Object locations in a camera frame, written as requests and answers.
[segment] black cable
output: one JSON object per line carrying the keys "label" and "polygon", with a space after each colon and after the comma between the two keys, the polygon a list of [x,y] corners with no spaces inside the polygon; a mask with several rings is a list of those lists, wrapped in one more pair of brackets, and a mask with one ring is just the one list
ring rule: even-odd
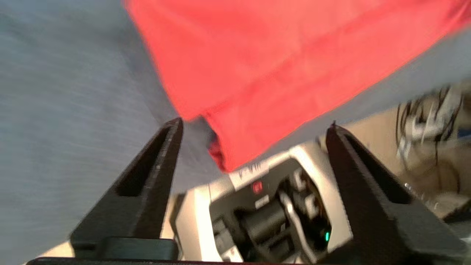
{"label": "black cable", "polygon": [[[447,87],[446,93],[444,93],[444,95],[442,95],[443,90],[440,90],[440,92],[438,93],[438,101],[439,102],[438,102],[438,108],[437,109],[440,109],[440,107],[443,105],[443,102],[444,102],[445,97],[446,97],[447,93],[449,92],[449,90],[450,90],[450,86]],[[406,132],[405,132],[406,128],[405,127],[406,127],[407,118],[410,117],[410,116],[417,116],[417,114],[420,110],[420,120],[423,122],[423,119],[424,119],[424,101],[425,101],[425,99],[426,99],[426,97],[424,96],[424,97],[421,97],[421,98],[419,98],[415,101],[408,102],[406,104],[404,110],[402,111],[402,113],[401,113],[401,104],[398,105],[398,109],[397,109],[397,112],[396,112],[396,146],[397,146],[398,149],[399,149],[400,139],[406,135]],[[458,109],[453,113],[452,117],[450,118],[448,123],[445,125],[442,133],[437,135],[434,139],[434,142],[435,142],[435,165],[437,167],[439,166],[439,152],[438,152],[439,142],[447,141],[451,137],[451,134],[453,133],[453,128],[455,126],[455,121],[456,121],[456,118],[458,116],[458,112],[461,108],[462,102],[463,102],[463,99],[460,101],[460,105],[458,106]],[[408,168],[407,160],[406,160],[404,154],[402,152],[400,152],[400,155],[401,155],[401,159],[402,159],[402,162],[404,164],[405,170],[408,173],[411,174],[411,172]],[[456,179],[457,190],[458,190],[458,193],[459,193],[461,191],[461,182],[460,182],[459,176],[454,175],[454,177]],[[442,189],[442,178],[441,178],[441,173],[440,172],[438,172],[438,182],[439,182],[439,188]]]}

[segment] led indicator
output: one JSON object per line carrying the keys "label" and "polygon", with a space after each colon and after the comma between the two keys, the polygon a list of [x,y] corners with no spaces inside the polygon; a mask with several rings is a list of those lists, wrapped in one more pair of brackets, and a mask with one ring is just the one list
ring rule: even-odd
{"label": "led indicator", "polygon": [[263,184],[261,181],[256,181],[252,184],[253,193],[260,194],[263,191]]}

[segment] label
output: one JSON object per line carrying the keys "label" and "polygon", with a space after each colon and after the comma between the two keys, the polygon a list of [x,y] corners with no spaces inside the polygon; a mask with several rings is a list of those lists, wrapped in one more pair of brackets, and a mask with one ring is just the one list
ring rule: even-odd
{"label": "label", "polygon": [[269,202],[270,202],[270,197],[267,194],[255,202],[255,209],[258,209]]}
{"label": "label", "polygon": [[246,166],[239,171],[229,173],[229,178],[235,190],[239,190],[248,183],[269,171],[268,163],[259,162]]}

